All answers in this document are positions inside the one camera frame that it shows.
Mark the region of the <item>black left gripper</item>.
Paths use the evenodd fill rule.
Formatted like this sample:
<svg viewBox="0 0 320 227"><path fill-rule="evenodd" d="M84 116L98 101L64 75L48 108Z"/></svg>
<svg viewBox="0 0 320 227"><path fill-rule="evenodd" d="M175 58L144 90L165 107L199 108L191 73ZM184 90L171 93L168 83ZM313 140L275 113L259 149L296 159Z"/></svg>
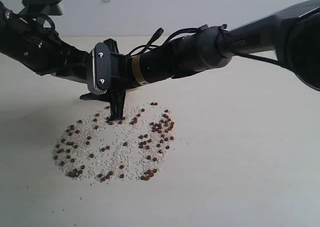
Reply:
<svg viewBox="0 0 320 227"><path fill-rule="evenodd" d="M0 5L0 52L39 76L85 84L89 53L62 41L51 16L21 11Z"/></svg>

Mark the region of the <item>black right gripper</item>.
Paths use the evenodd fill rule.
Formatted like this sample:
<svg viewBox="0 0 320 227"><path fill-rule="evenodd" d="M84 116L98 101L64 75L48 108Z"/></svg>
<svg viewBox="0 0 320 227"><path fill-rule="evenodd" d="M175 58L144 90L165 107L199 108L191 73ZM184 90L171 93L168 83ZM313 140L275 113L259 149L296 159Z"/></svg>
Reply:
<svg viewBox="0 0 320 227"><path fill-rule="evenodd" d="M120 54L117 41L108 38L103 41L105 50L102 61L102 90L120 91L137 87L133 75L128 70L128 59ZM122 120L124 117L126 92L111 92L96 95L94 93L82 94L79 99L83 101L100 101L110 103L110 120Z"/></svg>

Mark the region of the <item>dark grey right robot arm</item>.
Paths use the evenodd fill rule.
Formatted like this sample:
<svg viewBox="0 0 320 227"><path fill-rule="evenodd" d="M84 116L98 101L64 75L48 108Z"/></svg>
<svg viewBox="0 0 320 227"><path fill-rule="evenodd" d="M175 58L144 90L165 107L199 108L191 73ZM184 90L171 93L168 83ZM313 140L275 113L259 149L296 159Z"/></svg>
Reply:
<svg viewBox="0 0 320 227"><path fill-rule="evenodd" d="M183 28L161 45L159 28L128 54L107 39L90 52L89 92L80 99L110 104L110 120L123 118L126 92L166 79L180 79L225 67L234 56L270 63L320 88L320 0L301 2L235 29L203 25Z"/></svg>

